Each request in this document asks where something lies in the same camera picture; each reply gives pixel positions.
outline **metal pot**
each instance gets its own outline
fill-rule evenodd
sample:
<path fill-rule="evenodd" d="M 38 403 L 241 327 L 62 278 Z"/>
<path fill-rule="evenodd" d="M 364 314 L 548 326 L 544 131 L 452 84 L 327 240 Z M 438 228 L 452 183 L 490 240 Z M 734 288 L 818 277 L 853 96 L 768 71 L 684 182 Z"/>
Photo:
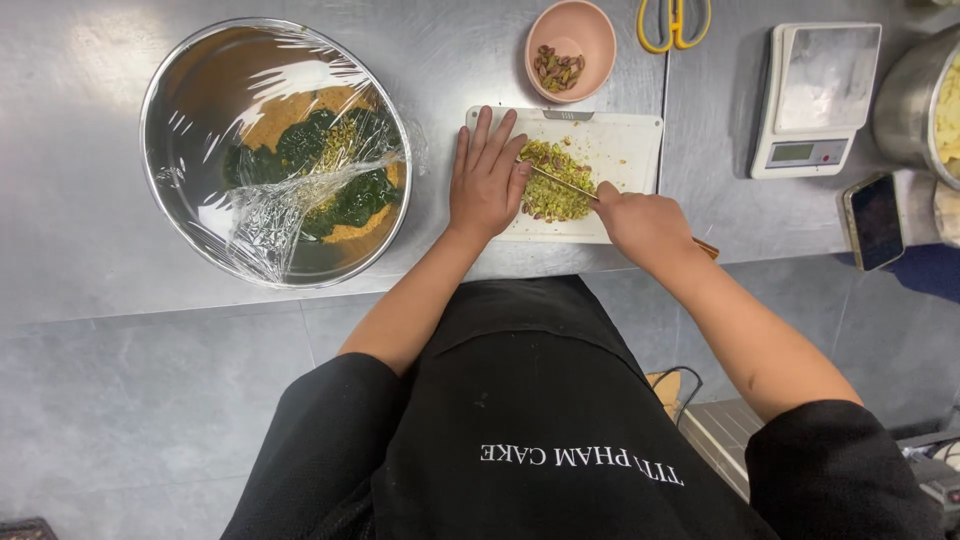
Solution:
<path fill-rule="evenodd" d="M 934 112 L 940 84 L 960 50 L 960 24 L 926 38 L 887 74 L 874 104 L 874 137 L 891 160 L 932 171 L 954 189 L 934 140 Z"/>
<path fill-rule="evenodd" d="M 331 244 L 300 241 L 279 277 L 258 275 L 228 243 L 236 217 L 225 186 L 228 147 L 239 142 L 245 122 L 249 127 L 268 115 L 258 109 L 265 88 L 289 95 L 331 86 L 363 88 L 396 123 L 404 157 L 397 198 L 370 233 Z M 150 81 L 140 147 L 156 204 L 174 229 L 211 263 L 272 288 L 319 288 L 364 271 L 387 250 L 410 203 L 410 140 L 390 96 L 343 46 L 288 21 L 232 19 L 185 39 Z"/>

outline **cutting board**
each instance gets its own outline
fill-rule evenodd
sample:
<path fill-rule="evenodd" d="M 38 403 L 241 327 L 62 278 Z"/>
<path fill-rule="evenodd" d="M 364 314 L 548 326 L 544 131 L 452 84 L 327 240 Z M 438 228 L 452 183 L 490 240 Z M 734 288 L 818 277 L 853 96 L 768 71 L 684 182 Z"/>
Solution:
<path fill-rule="evenodd" d="M 491 130 L 508 108 L 494 107 Z M 480 107 L 467 111 L 467 127 L 476 128 Z M 652 194 L 657 189 L 657 159 L 663 138 L 658 116 L 614 112 L 516 109 L 511 137 L 526 133 L 531 139 L 558 143 L 575 160 L 593 168 L 594 185 L 609 181 L 620 191 Z M 567 138 L 570 145 L 564 144 Z M 514 223 L 494 240 L 609 244 L 607 231 L 595 212 L 575 221 L 554 221 L 518 212 Z"/>

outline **smartphone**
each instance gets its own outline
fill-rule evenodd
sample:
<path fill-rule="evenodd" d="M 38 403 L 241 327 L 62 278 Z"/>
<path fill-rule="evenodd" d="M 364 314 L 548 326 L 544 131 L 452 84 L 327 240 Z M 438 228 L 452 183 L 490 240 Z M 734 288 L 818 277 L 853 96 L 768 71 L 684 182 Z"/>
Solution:
<path fill-rule="evenodd" d="M 894 176 L 881 173 L 844 193 L 856 267 L 869 272 L 903 255 L 903 228 Z"/>

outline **black sleeve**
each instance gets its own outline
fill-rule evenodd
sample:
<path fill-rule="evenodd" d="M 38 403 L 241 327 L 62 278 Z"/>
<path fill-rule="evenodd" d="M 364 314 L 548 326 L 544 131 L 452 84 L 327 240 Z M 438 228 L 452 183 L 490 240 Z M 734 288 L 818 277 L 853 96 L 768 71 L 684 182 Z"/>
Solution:
<path fill-rule="evenodd" d="M 751 437 L 746 461 L 750 505 L 783 540 L 942 538 L 897 443 L 855 403 L 784 412 Z"/>
<path fill-rule="evenodd" d="M 294 381 L 280 397 L 223 538 L 302 538 L 358 491 L 369 492 L 402 398 L 396 374 L 357 353 Z"/>

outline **hand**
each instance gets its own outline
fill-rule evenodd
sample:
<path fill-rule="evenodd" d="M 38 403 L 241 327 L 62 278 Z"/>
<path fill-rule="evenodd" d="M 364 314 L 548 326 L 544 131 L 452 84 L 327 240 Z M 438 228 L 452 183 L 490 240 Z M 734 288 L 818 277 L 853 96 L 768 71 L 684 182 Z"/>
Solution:
<path fill-rule="evenodd" d="M 530 176 L 530 163 L 516 164 L 527 135 L 507 137 L 516 123 L 516 111 L 508 110 L 489 137 L 493 111 L 480 110 L 470 144 L 466 126 L 457 135 L 457 157 L 450 179 L 449 231 L 464 235 L 481 246 L 510 225 L 520 208 L 520 196 Z"/>
<path fill-rule="evenodd" d="M 693 241 L 680 205 L 659 195 L 620 193 L 609 182 L 597 187 L 593 209 L 610 241 L 634 264 L 654 277 L 675 268 L 680 259 L 703 254 Z"/>

